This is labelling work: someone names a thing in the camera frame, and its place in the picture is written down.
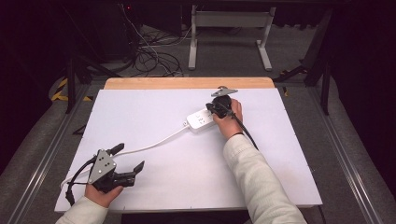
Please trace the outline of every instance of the yellow and black floor marking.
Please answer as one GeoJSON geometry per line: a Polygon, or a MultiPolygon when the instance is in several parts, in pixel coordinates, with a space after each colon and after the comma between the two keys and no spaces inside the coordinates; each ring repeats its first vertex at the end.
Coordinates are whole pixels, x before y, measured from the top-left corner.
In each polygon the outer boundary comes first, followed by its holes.
{"type": "MultiPolygon", "coordinates": [[[[69,97],[67,96],[62,96],[62,90],[64,89],[64,87],[67,84],[67,77],[64,77],[61,81],[61,83],[59,83],[58,89],[56,89],[55,94],[53,94],[51,100],[52,101],[57,101],[57,100],[61,100],[61,101],[68,101],[69,97]]],[[[93,96],[85,96],[83,101],[92,101],[93,100],[93,96]]]]}

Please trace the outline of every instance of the white tabletop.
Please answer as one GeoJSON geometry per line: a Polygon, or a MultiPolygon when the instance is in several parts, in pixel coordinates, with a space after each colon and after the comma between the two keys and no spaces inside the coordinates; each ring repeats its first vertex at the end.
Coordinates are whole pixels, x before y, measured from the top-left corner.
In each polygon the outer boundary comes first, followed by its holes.
{"type": "MultiPolygon", "coordinates": [[[[67,176],[98,149],[119,143],[136,150],[183,128],[186,117],[213,99],[217,90],[102,90],[67,176]]],[[[322,204],[304,153],[277,89],[242,89],[231,95],[243,106],[244,124],[268,160],[290,200],[298,206],[322,204]]],[[[131,172],[145,161],[135,185],[124,189],[110,210],[120,213],[245,208],[240,189],[222,157],[225,140],[218,127],[200,133],[189,129],[147,151],[114,158],[117,173],[131,172]]],[[[86,182],[88,174],[77,182],[86,182]]],[[[70,204],[64,185],[55,211],[70,204]]],[[[73,187],[75,198],[84,186],[73,187]]]]}

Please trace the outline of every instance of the power outlet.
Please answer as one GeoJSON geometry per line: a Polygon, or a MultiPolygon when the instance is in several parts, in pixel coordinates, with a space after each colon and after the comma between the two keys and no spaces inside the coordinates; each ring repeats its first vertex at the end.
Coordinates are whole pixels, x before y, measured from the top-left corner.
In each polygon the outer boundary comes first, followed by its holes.
{"type": "Polygon", "coordinates": [[[190,130],[198,133],[215,124],[212,113],[207,109],[202,109],[187,116],[187,122],[190,124],[190,130]]]}

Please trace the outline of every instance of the white desk frame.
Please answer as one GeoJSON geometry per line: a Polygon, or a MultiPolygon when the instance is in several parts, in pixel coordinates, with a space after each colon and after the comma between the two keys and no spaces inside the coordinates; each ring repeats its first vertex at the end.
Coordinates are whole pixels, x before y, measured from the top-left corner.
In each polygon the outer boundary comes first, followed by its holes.
{"type": "Polygon", "coordinates": [[[196,64],[197,27],[264,27],[262,39],[257,40],[257,47],[262,56],[262,63],[265,70],[272,71],[272,65],[265,49],[265,43],[270,33],[275,11],[275,7],[271,7],[269,12],[196,11],[196,6],[192,6],[189,69],[194,70],[196,64]]]}

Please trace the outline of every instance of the person's left hand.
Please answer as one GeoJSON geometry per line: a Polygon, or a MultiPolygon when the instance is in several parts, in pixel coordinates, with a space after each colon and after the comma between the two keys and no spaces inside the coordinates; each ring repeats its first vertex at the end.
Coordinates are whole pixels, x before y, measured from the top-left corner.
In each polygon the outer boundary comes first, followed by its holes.
{"type": "Polygon", "coordinates": [[[108,193],[97,190],[93,185],[87,184],[85,187],[85,197],[105,208],[108,208],[115,198],[117,198],[123,190],[123,186],[118,186],[108,193]]]}

